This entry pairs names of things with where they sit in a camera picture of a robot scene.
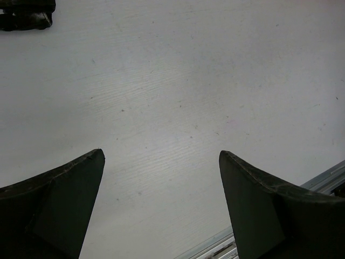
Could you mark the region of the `aluminium rail frame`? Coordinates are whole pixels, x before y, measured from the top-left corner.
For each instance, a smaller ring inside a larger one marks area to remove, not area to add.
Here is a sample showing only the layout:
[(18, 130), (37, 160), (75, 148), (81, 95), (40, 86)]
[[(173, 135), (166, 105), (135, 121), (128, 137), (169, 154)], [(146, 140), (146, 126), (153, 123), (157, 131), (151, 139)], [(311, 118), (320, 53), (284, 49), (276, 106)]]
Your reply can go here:
[[(307, 181), (302, 188), (328, 195), (340, 195), (344, 189), (344, 161)], [(178, 258), (238, 258), (232, 227), (222, 230)]]

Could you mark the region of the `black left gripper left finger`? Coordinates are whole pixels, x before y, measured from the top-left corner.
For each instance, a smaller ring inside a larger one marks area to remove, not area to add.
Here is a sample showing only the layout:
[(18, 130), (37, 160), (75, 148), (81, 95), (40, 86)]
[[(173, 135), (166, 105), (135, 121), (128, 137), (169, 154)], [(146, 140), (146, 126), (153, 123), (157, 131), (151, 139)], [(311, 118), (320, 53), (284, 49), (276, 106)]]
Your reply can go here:
[(94, 149), (1, 188), (1, 258), (79, 258), (105, 155)]

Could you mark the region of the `black camo folded trousers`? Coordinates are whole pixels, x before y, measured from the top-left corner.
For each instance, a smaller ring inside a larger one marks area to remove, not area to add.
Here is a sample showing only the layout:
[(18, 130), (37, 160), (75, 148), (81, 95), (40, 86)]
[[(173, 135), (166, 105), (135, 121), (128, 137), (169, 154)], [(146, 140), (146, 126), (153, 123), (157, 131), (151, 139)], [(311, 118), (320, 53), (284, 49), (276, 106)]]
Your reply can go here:
[(1, 31), (44, 30), (52, 26), (55, 0), (1, 1)]

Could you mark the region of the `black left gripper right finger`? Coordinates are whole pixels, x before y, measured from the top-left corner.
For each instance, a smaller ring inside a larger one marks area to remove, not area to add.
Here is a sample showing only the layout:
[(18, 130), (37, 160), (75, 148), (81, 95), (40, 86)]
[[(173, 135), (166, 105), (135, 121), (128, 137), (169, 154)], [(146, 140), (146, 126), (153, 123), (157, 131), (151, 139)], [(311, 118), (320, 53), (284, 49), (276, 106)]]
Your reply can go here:
[(240, 258), (344, 258), (344, 189), (305, 189), (228, 151), (219, 168)]

